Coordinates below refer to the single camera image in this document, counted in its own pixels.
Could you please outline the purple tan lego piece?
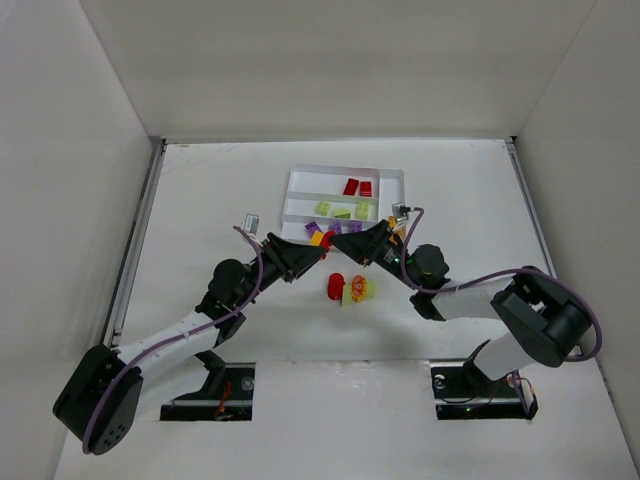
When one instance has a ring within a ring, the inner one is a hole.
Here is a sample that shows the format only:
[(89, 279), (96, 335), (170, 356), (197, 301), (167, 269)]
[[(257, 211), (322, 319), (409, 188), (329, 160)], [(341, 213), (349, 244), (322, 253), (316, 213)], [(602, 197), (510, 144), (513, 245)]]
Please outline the purple tan lego piece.
[(343, 233), (342, 225), (340, 223), (332, 223), (329, 225), (328, 229), (333, 231), (335, 234)]

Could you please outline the yellow striped lego brick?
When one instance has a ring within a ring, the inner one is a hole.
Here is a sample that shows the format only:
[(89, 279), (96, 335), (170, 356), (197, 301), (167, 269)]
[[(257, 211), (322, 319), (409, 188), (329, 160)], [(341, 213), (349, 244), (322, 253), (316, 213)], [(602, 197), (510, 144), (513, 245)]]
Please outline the yellow striped lego brick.
[(398, 220), (395, 216), (389, 216), (388, 217), (388, 222), (389, 222), (390, 227), (392, 228), (392, 231), (395, 234), (398, 234), (401, 237), (404, 236), (405, 225), (406, 225), (405, 221)]

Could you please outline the dark red lego brick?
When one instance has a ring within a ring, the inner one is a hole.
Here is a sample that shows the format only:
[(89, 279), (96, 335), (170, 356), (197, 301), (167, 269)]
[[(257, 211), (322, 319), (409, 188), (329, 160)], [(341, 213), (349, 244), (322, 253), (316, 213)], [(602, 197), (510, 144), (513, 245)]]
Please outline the dark red lego brick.
[(331, 249), (332, 246), (332, 237), (336, 234), (335, 231), (333, 230), (329, 230), (327, 231), (323, 237), (322, 240), (320, 242), (320, 245), (326, 250), (329, 251)]

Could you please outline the purple patterned lego brick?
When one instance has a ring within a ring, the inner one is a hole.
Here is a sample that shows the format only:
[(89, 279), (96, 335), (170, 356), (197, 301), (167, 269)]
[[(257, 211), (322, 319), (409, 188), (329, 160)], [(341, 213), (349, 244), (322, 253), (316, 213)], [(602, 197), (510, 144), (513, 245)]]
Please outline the purple patterned lego brick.
[(319, 227), (319, 225), (315, 221), (312, 221), (312, 222), (306, 224), (305, 225), (305, 229), (306, 229), (306, 231), (307, 231), (307, 233), (309, 234), (310, 237), (312, 237), (317, 232), (322, 232), (321, 228)]

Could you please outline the light green wedge lego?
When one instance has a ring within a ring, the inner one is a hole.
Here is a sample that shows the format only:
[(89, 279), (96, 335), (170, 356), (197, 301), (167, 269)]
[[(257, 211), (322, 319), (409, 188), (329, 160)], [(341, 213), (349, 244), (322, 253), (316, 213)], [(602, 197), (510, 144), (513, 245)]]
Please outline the light green wedge lego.
[(351, 211), (347, 208), (337, 208), (332, 211), (334, 218), (350, 219)]

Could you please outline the light green lego piece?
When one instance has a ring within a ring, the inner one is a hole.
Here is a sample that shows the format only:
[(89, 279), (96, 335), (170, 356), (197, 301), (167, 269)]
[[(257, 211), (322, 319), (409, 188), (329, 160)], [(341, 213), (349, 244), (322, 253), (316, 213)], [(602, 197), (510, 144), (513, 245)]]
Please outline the light green lego piece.
[(367, 221), (369, 219), (370, 204), (368, 202), (359, 202), (355, 209), (355, 218), (359, 221)]

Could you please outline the red rounded lego brick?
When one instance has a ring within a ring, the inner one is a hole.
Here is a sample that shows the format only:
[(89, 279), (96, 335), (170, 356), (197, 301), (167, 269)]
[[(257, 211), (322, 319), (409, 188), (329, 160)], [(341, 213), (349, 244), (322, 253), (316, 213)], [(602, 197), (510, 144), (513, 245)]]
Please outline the red rounded lego brick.
[(329, 276), (327, 296), (332, 301), (340, 301), (343, 296), (345, 280), (341, 273), (335, 272)]

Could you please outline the light green curved lego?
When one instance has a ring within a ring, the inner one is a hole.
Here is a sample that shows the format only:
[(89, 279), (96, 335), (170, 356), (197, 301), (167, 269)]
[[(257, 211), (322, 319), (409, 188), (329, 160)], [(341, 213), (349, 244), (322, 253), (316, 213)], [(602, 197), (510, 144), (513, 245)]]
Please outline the light green curved lego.
[(352, 289), (349, 285), (345, 285), (343, 287), (342, 296), (341, 296), (341, 306), (345, 307), (354, 303)]

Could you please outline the orange patterned lego piece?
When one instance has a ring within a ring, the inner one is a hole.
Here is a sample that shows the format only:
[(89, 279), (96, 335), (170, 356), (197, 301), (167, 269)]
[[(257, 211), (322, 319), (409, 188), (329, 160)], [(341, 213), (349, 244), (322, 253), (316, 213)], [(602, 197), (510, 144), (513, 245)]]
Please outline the orange patterned lego piece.
[(377, 284), (375, 281), (364, 275), (356, 275), (353, 277), (349, 287), (350, 299), (353, 302), (360, 303), (365, 300), (373, 299), (376, 293)]

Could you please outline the light green square lego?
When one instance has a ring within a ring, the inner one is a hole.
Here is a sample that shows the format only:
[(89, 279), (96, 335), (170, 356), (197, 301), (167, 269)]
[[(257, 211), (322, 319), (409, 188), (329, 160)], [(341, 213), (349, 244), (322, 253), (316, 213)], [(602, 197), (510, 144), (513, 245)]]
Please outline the light green square lego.
[(315, 206), (315, 214), (327, 217), (331, 210), (331, 204), (327, 201), (319, 201)]

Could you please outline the small red lego brick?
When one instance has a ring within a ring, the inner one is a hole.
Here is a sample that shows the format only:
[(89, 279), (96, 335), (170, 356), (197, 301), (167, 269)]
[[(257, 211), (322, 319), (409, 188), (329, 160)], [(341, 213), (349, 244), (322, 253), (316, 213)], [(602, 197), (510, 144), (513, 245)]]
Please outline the small red lego brick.
[(371, 198), (373, 196), (372, 183), (370, 181), (361, 181), (359, 184), (359, 195)]

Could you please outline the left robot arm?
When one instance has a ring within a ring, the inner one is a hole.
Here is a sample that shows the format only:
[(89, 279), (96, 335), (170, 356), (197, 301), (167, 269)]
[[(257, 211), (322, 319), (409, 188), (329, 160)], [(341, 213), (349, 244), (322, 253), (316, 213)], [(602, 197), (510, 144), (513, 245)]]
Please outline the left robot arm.
[(230, 339), (244, 323), (244, 309), (274, 282), (291, 283), (326, 254), (268, 234), (250, 243), (248, 263), (221, 261), (200, 303), (183, 319), (138, 342), (92, 346), (54, 403), (53, 415), (82, 444), (86, 455), (114, 448), (131, 428), (142, 390), (187, 359)]

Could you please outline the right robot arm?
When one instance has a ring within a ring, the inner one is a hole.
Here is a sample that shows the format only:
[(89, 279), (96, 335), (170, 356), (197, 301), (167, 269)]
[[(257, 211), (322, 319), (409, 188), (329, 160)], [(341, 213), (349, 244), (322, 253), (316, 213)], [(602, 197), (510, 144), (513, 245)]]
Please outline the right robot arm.
[(486, 318), (506, 333), (481, 343), (464, 361), (464, 381), (480, 388), (531, 364), (557, 368), (588, 331), (602, 332), (591, 308), (572, 289), (535, 267), (508, 269), (453, 285), (441, 249), (422, 244), (409, 252), (386, 221), (331, 243), (362, 266), (372, 263), (412, 288), (414, 309), (425, 319)]

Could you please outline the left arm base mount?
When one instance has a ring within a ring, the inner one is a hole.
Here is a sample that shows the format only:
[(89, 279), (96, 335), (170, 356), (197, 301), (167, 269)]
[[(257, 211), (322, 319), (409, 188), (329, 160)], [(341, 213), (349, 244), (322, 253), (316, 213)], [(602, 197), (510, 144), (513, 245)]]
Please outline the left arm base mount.
[(213, 351), (195, 355), (200, 368), (206, 372), (202, 381), (160, 407), (163, 422), (245, 422), (253, 416), (253, 396), (256, 380), (255, 363), (227, 363)]

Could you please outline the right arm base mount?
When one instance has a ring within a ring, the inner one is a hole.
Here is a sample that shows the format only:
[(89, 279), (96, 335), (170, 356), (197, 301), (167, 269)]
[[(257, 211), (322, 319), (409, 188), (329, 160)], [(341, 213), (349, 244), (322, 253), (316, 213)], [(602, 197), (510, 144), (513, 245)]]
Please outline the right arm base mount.
[(518, 370), (491, 380), (471, 359), (453, 359), (431, 362), (430, 374), (438, 420), (531, 421), (538, 413), (535, 389)]

